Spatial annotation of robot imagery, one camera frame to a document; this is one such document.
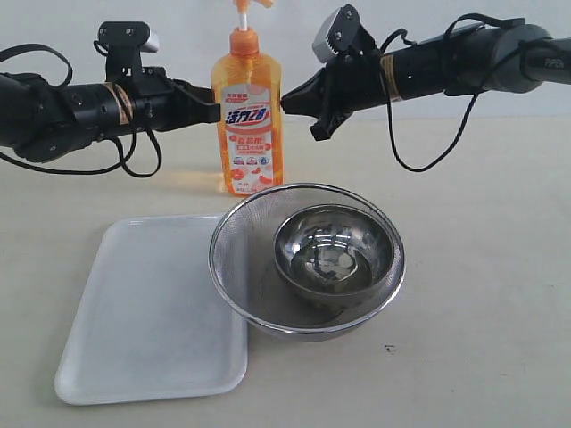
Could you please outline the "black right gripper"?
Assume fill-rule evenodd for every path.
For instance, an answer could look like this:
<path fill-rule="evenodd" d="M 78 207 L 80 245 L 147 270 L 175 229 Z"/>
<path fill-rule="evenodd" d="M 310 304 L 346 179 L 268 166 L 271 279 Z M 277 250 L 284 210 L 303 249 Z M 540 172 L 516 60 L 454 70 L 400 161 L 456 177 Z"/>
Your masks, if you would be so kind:
<path fill-rule="evenodd" d="M 310 126 L 315 141 L 329 140 L 355 111 L 387 104 L 379 56 L 341 55 L 305 83 L 281 97 L 289 115 L 317 119 Z"/>

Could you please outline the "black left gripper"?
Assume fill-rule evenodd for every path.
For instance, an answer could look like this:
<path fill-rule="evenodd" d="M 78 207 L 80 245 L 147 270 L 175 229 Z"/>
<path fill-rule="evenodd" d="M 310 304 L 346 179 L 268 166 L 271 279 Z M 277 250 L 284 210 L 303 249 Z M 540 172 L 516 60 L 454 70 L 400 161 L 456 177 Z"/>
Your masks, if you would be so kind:
<path fill-rule="evenodd" d="M 143 67 L 141 78 L 132 84 L 131 94 L 138 127 L 146 124 L 152 130 L 166 132 L 220 122 L 221 106 L 213 102 L 210 87 L 169 78 L 163 67 Z"/>

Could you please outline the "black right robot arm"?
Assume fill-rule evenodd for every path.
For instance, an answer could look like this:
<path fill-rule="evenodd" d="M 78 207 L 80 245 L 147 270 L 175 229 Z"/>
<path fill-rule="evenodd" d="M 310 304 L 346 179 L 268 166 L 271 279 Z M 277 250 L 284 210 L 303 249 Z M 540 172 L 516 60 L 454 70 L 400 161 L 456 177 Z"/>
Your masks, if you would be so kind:
<path fill-rule="evenodd" d="M 404 48 L 388 51 L 362 24 L 333 24 L 316 52 L 322 68 L 282 95 L 285 113 L 314 118 L 310 132 L 329 139 L 356 111 L 435 94 L 525 94 L 544 82 L 570 82 L 570 40 L 554 38 L 522 19 L 489 20 L 447 28 L 421 42 L 393 32 Z"/>

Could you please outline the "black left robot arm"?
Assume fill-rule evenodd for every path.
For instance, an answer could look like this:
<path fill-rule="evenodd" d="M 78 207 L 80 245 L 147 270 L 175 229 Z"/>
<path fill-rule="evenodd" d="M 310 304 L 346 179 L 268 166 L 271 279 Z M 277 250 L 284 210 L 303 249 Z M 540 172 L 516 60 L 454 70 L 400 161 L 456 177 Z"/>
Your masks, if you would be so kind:
<path fill-rule="evenodd" d="M 168 78 L 161 67 L 116 82 L 50 85 L 36 73 L 1 76 L 1 145 L 33 163 L 53 161 L 95 141 L 146 130 L 213 124 L 211 89 Z"/>

